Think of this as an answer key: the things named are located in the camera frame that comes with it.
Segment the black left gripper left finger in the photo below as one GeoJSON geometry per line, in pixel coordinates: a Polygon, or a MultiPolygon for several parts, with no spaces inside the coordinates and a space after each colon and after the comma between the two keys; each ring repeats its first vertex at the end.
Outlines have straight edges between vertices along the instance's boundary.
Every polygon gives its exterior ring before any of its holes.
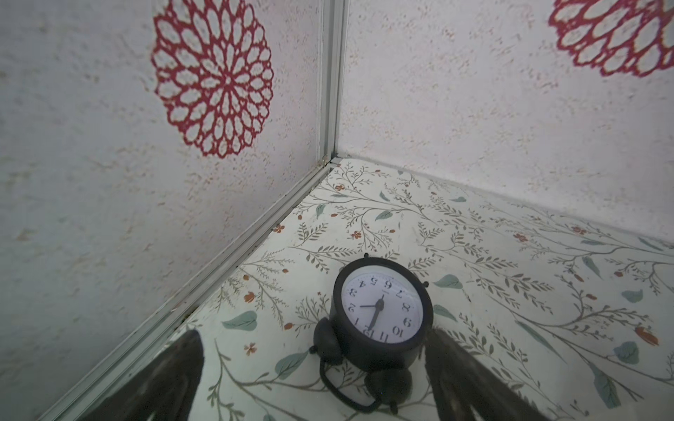
{"type": "Polygon", "coordinates": [[[197,330],[189,330],[82,420],[187,420],[205,364],[197,330]]]}

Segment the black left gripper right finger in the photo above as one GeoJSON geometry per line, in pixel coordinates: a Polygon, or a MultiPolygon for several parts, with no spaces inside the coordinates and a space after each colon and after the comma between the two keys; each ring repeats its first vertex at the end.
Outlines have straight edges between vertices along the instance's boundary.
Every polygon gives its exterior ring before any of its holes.
{"type": "Polygon", "coordinates": [[[544,420],[441,329],[429,331],[425,367],[440,420],[544,420]]]}

